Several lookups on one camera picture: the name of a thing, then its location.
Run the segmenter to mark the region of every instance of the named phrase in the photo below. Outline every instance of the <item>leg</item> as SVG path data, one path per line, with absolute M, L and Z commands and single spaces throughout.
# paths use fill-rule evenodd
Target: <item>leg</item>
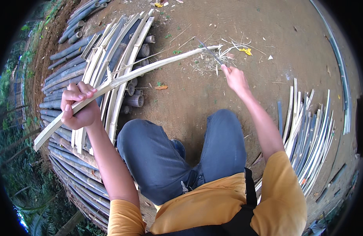
M 204 183 L 244 172 L 247 153 L 239 120 L 221 109 L 207 118 L 200 165 Z
M 127 122 L 117 138 L 117 148 L 141 193 L 161 205 L 183 193 L 192 169 L 180 157 L 161 126 L 147 120 Z

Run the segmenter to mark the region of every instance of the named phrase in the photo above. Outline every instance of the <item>shoe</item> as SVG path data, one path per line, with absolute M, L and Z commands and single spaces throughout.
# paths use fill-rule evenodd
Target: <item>shoe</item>
M 171 143 L 174 145 L 174 148 L 178 151 L 181 158 L 185 160 L 186 153 L 184 145 L 177 139 L 171 139 Z

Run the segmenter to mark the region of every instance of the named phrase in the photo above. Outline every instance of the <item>sleeve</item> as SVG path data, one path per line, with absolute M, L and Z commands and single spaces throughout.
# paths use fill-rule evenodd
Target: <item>sleeve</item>
M 306 221 L 307 206 L 297 176 L 287 154 L 276 152 L 266 164 L 261 202 L 250 226 L 259 236 L 301 235 Z
M 136 205 L 120 199 L 110 202 L 108 236 L 139 236 L 145 233 L 145 227 Z

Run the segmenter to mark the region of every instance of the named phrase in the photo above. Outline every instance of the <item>dead leaf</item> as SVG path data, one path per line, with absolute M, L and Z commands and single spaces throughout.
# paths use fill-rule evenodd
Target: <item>dead leaf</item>
M 226 55 L 227 55 L 228 57 L 232 58 L 232 59 L 234 59 L 234 57 L 235 57 L 235 55 L 234 55 L 234 54 L 232 54 L 232 53 L 226 53 Z
M 328 68 L 328 65 L 327 65 L 327 73 L 330 75 L 330 78 L 331 78 L 331 72 L 330 72 L 330 69 Z
M 166 89 L 166 88 L 168 88 L 167 85 L 161 85 L 161 86 L 155 87 L 155 89 L 157 89 L 157 90 L 162 90 L 162 89 Z

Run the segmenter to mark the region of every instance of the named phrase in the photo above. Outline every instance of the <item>dirt ground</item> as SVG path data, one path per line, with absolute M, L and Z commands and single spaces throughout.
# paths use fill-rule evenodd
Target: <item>dirt ground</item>
M 83 35 L 90 35 L 99 31 L 113 18 L 122 14 L 133 14 L 148 11 L 151 6 L 148 0 L 119 1 L 112 0 L 108 7 L 94 14 L 87 20 L 82 28 Z M 352 121 L 355 120 L 356 99 L 360 96 L 357 68 L 350 46 L 346 43 L 344 35 L 334 20 L 321 7 L 325 17 L 331 25 L 340 50 L 344 55 L 350 88 L 352 92 L 353 112 Z M 36 85 L 51 74 L 47 70 L 50 65 L 49 56 L 56 51 L 67 47 L 67 44 L 58 45 L 57 41 L 66 26 L 67 14 L 70 9 L 77 7 L 68 1 L 57 16 L 58 24 L 52 24 L 45 33 L 46 40 L 37 53 Z M 347 189 L 358 160 L 354 157 L 356 148 L 355 126 L 352 122 L 351 132 L 342 135 L 344 126 L 343 92 L 338 64 L 334 52 L 325 35 L 327 29 L 320 16 L 309 1 L 188 1 L 183 4 L 169 0 L 169 5 L 158 8 L 155 12 L 155 25 L 150 33 L 156 36 L 156 43 L 151 45 L 151 52 L 157 53 L 153 61 L 173 56 L 173 50 L 187 42 L 192 36 L 201 41 L 206 40 L 206 45 L 225 44 L 220 39 L 231 41 L 249 42 L 251 46 L 264 52 L 253 49 L 253 56 L 236 49 L 230 51 L 235 55 L 234 64 L 244 71 L 254 96 L 266 109 L 278 125 L 277 101 L 282 102 L 283 127 L 289 103 L 289 87 L 293 85 L 293 78 L 297 78 L 298 90 L 311 92 L 315 90 L 312 100 L 312 111 L 316 112 L 320 104 L 326 103 L 327 90 L 330 89 L 331 109 L 334 110 L 335 137 L 326 161 L 319 174 L 318 180 L 311 194 L 307 197 L 308 222 L 307 226 L 323 211 L 329 211 L 341 199 Z M 178 36 L 187 26 L 191 26 Z M 196 49 L 197 40 L 185 44 L 180 48 L 183 52 Z M 158 82 L 168 85 L 168 89 L 144 89 L 145 105 L 134 108 L 130 115 L 121 116 L 119 128 L 131 119 L 141 118 L 161 125 L 170 139 L 179 139 L 183 142 L 187 152 L 187 162 L 192 166 L 199 161 L 204 143 L 206 118 L 221 108 L 233 111 L 242 124 L 245 146 L 248 153 L 247 165 L 258 157 L 261 152 L 257 134 L 250 115 L 244 104 L 228 87 L 222 71 L 207 72 L 201 76 L 193 72 L 190 63 L 192 58 L 187 58 L 178 63 L 172 63 L 146 74 L 138 80 L 138 87 L 154 87 Z M 35 91 L 33 101 L 40 103 L 43 99 L 41 91 Z M 326 187 L 335 173 L 346 163 L 348 165 L 338 183 L 327 193 L 324 201 L 316 204 L 321 191 Z M 252 167 L 254 179 L 260 178 L 265 167 L 264 161 Z M 155 217 L 155 209 L 142 201 L 145 212 L 144 219 L 151 226 Z

